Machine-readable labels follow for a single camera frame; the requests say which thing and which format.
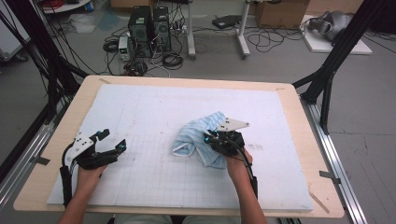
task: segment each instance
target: white desk leg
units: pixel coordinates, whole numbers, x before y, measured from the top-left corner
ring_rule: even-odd
[[[244,4],[244,11],[242,12],[241,27],[240,27],[240,29],[236,29],[236,36],[238,37],[239,43],[241,44],[243,59],[245,59],[247,56],[250,55],[250,51],[248,50],[247,41],[245,40],[245,37],[244,37],[245,25],[247,23],[249,6],[250,6],[250,0],[246,0],[245,4]]]
[[[192,0],[189,1],[189,27],[187,32],[187,43],[189,45],[189,56],[191,59],[195,60],[195,45],[194,36],[192,35]]]

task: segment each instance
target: forearm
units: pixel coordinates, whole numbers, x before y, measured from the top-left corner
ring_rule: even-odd
[[[85,210],[89,201],[87,196],[75,195],[64,210],[63,215],[59,219],[59,224],[79,224],[82,223]]]
[[[266,224],[265,215],[249,183],[235,184],[239,197],[242,224]]]

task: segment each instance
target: person's right hand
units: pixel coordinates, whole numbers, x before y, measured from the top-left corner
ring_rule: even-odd
[[[253,158],[245,149],[245,155],[250,163],[252,163]],[[240,184],[249,184],[250,185],[250,178],[248,176],[248,169],[245,166],[242,156],[236,155],[234,157],[225,157],[227,161],[227,169],[228,175],[230,176],[231,180],[235,185]]]

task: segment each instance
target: hand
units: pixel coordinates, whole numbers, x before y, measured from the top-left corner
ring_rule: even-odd
[[[245,155],[250,163],[252,163],[253,158],[245,150]],[[235,185],[239,184],[249,184],[250,185],[250,178],[248,176],[248,169],[242,160],[241,155],[236,155],[234,157],[225,157],[227,161],[227,169],[228,175],[230,176],[231,180]]]
[[[99,178],[107,165],[99,167],[95,170],[85,170],[78,167],[78,182],[73,197],[84,197],[90,199],[93,191],[99,183]]]

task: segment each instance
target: person's left hand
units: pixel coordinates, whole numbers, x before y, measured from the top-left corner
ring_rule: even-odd
[[[107,165],[99,167],[95,170],[84,170],[78,167],[78,182],[74,197],[83,197],[90,199],[93,191],[99,183],[99,178]]]

